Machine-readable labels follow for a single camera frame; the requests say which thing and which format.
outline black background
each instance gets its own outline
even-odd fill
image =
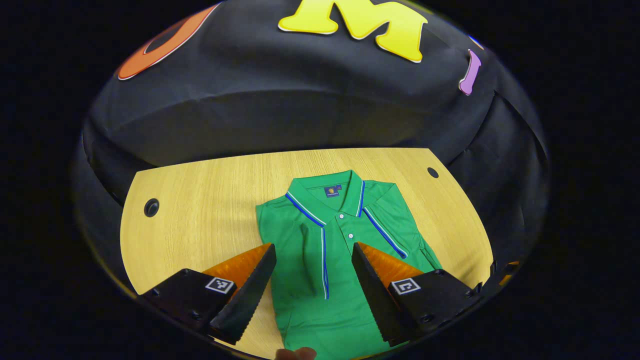
[[[7,358],[218,358],[111,283],[75,229],[68,185],[83,115],[107,78],[142,43],[210,5],[21,2],[8,12],[16,43],[3,62]],[[620,270],[638,256],[637,160],[628,158],[640,143],[632,131],[637,10],[562,1],[428,6],[494,50],[523,84],[545,127],[553,183],[540,243],[515,279],[416,358],[631,356],[638,311],[627,305],[637,285],[627,279],[633,271]]]

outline shirt sleeve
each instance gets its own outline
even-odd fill
[[[400,246],[410,254],[421,252],[434,269],[442,268],[435,252],[420,234],[413,215],[396,184],[393,184],[375,204],[369,205],[368,208],[373,210],[382,226]]]
[[[262,243],[276,245],[276,253],[294,246],[295,240],[301,239],[300,230],[296,229],[294,219],[287,216],[287,204],[283,201],[267,202],[255,207],[258,221],[258,232]]]

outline purple letter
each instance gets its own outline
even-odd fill
[[[467,69],[467,74],[462,80],[460,80],[460,83],[458,84],[458,88],[460,89],[460,91],[465,93],[465,95],[471,94],[471,90],[473,90],[472,88],[474,86],[474,81],[476,80],[476,76],[478,75],[478,69],[482,65],[482,63],[480,62],[480,58],[478,58],[478,56],[473,51],[471,51],[471,49],[469,49],[469,55],[471,56],[471,59],[469,60],[469,68]]]

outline green polo shirt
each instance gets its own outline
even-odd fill
[[[441,268],[396,184],[363,181],[352,170],[293,179],[256,212],[262,242],[276,247],[271,292],[284,346],[311,347],[316,360],[390,349],[351,264],[354,242],[423,272]]]

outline orange letter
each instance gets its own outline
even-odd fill
[[[160,45],[157,49],[154,49],[153,51],[147,53],[149,45],[157,37],[151,39],[151,41],[140,47],[133,55],[131,55],[127,59],[127,61],[124,62],[124,64],[122,64],[120,70],[118,71],[118,79],[131,79],[135,75],[138,75],[140,72],[143,72],[145,69],[150,68],[151,66],[162,61],[162,59],[164,59],[165,57],[169,56],[169,54],[171,54],[182,44],[187,42],[187,40],[189,40],[193,36],[193,34],[198,31],[198,29],[200,29],[200,26],[202,26],[204,21],[207,20],[209,14],[211,14],[211,12],[213,12],[213,10],[218,5],[219,4],[216,4],[208,9],[202,10],[201,12],[192,15],[191,17],[184,20],[184,23],[182,24],[180,29],[178,29],[178,32],[176,32],[174,36],[172,36],[164,44]]]

